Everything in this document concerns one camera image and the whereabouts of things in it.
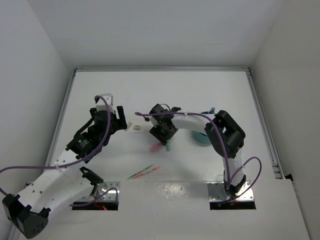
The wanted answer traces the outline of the beige eraser block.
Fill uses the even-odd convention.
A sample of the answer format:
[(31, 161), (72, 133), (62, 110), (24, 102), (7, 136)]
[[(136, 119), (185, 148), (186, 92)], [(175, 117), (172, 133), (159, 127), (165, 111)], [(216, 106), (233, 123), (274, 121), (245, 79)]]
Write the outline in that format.
[(128, 122), (127, 122), (126, 131), (129, 130), (131, 126), (132, 126), (132, 122), (131, 122), (131, 121), (128, 121)]

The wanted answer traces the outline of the green highlighter marker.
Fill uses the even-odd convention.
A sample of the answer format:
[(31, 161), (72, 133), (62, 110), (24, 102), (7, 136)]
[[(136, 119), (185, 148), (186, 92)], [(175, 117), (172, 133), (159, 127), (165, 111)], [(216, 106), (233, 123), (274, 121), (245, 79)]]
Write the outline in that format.
[(171, 144), (170, 144), (170, 142), (169, 142), (169, 141), (166, 143), (166, 145), (165, 145), (165, 149), (166, 149), (166, 151), (167, 151), (167, 152), (170, 152), (170, 151), (172, 150), (172, 148), (171, 148)]

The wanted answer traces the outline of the pink highlighter marker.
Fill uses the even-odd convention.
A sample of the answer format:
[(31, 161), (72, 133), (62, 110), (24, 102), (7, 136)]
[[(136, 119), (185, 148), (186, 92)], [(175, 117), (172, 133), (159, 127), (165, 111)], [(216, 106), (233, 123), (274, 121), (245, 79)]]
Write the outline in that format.
[(161, 142), (157, 142), (155, 144), (153, 144), (150, 148), (149, 148), (149, 152), (150, 153), (156, 153), (158, 152), (159, 150), (161, 150), (163, 147), (162, 143)]

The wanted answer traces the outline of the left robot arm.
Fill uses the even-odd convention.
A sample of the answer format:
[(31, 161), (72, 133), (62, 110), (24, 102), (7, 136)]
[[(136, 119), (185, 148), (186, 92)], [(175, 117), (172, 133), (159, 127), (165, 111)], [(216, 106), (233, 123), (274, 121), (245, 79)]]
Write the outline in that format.
[(81, 209), (103, 199), (108, 193), (119, 198), (116, 185), (105, 180), (86, 164), (109, 143), (111, 135), (127, 128), (122, 106), (89, 110), (91, 118), (73, 136), (58, 159), (25, 189), (8, 193), (2, 200), (9, 221), (28, 240), (39, 235), (54, 213), (70, 206)]

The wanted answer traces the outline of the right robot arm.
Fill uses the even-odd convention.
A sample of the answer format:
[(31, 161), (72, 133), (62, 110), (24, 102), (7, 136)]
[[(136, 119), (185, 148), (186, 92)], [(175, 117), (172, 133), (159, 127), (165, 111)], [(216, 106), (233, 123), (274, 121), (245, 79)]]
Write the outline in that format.
[(180, 129), (206, 135), (215, 152), (222, 157), (224, 189), (229, 196), (235, 197), (246, 181), (241, 169), (245, 132), (225, 110), (216, 114), (178, 113), (179, 110), (179, 107), (168, 110), (156, 104), (144, 118), (153, 125), (149, 133), (164, 146)]

